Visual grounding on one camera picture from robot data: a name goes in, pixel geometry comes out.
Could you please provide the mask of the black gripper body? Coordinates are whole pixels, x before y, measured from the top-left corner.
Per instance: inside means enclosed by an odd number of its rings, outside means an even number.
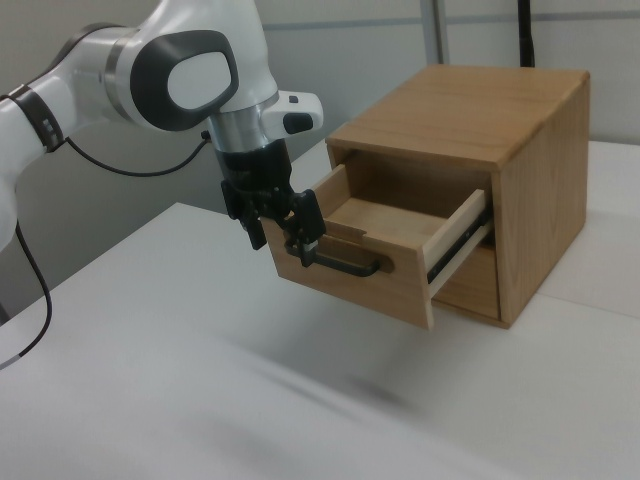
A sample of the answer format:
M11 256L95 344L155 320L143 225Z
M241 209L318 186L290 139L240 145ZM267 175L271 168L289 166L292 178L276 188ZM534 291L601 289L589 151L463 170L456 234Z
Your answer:
M246 152L217 151L224 179L239 191L290 194L292 167L284 140Z

